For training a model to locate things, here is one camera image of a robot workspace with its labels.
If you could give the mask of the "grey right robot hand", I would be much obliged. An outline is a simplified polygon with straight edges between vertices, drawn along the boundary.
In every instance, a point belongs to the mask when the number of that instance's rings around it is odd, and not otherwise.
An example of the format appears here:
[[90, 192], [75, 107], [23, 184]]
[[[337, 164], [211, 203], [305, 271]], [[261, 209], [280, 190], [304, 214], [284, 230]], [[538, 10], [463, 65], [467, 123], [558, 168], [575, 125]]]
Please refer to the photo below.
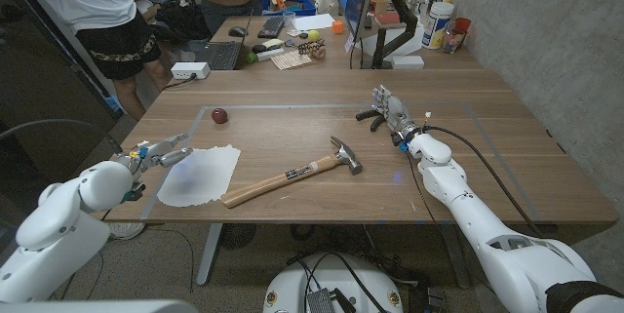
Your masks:
[[377, 102], [375, 110], [383, 116], [391, 130], [394, 145], [408, 147], [411, 140], [420, 131], [420, 128], [410, 117], [408, 109], [382, 85], [372, 90], [372, 96]]

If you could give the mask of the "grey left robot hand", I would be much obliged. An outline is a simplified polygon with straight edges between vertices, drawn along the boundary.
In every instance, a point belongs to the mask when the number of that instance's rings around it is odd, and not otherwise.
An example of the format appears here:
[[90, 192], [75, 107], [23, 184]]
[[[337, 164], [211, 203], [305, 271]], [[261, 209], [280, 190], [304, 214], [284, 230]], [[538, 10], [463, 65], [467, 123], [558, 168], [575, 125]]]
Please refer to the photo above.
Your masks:
[[114, 161], [126, 166], [133, 180], [138, 182], [148, 169], [155, 166], [171, 167], [189, 156], [193, 152], [192, 148], [175, 150], [176, 145], [187, 138], [188, 134], [179, 134], [154, 143], [145, 140], [133, 147], [128, 154], [118, 154]]

